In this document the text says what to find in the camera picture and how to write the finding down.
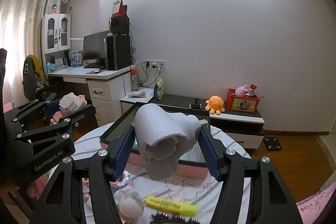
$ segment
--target doll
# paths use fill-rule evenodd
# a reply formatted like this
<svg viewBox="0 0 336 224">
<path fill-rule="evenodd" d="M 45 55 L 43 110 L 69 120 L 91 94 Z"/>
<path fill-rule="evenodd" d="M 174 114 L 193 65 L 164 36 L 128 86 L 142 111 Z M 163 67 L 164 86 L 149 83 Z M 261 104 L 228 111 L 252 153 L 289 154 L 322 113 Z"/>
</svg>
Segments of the doll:
<svg viewBox="0 0 336 224">
<path fill-rule="evenodd" d="M 51 8 L 51 13 L 50 13 L 51 15 L 57 14 L 56 8 L 57 8 L 57 4 L 54 4 Z"/>
</svg>

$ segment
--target yellow towel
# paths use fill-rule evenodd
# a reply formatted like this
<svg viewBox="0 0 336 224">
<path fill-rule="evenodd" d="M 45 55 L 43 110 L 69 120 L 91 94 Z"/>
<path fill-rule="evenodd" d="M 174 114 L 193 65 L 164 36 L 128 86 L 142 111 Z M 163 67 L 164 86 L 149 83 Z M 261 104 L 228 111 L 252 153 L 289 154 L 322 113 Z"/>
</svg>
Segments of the yellow towel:
<svg viewBox="0 0 336 224">
<path fill-rule="evenodd" d="M 30 57 L 33 60 L 34 65 L 35 65 L 35 71 L 40 75 L 40 80 L 41 80 L 42 84 L 44 84 L 45 77 L 44 77 L 44 73 L 43 73 L 43 70 L 41 68 L 39 59 L 37 58 L 37 56 L 32 55 L 32 54 L 28 55 L 27 57 Z"/>
</svg>

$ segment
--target orange octopus plush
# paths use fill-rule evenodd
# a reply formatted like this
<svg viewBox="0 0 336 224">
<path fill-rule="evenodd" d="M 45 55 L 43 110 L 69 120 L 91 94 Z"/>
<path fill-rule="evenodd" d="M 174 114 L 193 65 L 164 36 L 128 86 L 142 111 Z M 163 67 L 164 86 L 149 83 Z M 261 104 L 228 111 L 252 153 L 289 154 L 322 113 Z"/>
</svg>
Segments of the orange octopus plush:
<svg viewBox="0 0 336 224">
<path fill-rule="evenodd" d="M 223 107 L 224 101 L 219 96 L 211 96 L 209 100 L 206 100 L 207 106 L 205 107 L 205 110 L 210 110 L 210 114 L 216 114 L 219 115 L 221 112 L 225 111 L 225 108 Z"/>
</svg>

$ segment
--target pink plush toy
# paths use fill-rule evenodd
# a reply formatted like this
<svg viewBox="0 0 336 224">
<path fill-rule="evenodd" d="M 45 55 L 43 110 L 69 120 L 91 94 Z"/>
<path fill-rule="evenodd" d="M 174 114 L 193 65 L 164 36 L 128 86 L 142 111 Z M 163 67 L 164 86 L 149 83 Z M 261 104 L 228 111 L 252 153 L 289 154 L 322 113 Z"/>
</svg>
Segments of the pink plush toy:
<svg viewBox="0 0 336 224">
<path fill-rule="evenodd" d="M 239 88 L 236 89 L 235 94 L 236 96 L 243 97 L 245 93 L 247 93 L 247 85 L 240 86 Z"/>
</svg>

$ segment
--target yellow highlighter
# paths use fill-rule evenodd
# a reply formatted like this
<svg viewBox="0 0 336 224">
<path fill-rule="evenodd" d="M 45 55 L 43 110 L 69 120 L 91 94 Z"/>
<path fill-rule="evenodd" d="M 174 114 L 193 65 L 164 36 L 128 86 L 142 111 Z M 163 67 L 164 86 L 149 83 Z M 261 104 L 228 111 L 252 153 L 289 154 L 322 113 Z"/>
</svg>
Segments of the yellow highlighter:
<svg viewBox="0 0 336 224">
<path fill-rule="evenodd" d="M 156 198 L 148 196 L 146 199 L 146 206 L 153 209 L 171 213 L 180 216 L 194 216 L 197 214 L 198 207 L 185 202 L 177 202 L 169 199 Z"/>
</svg>

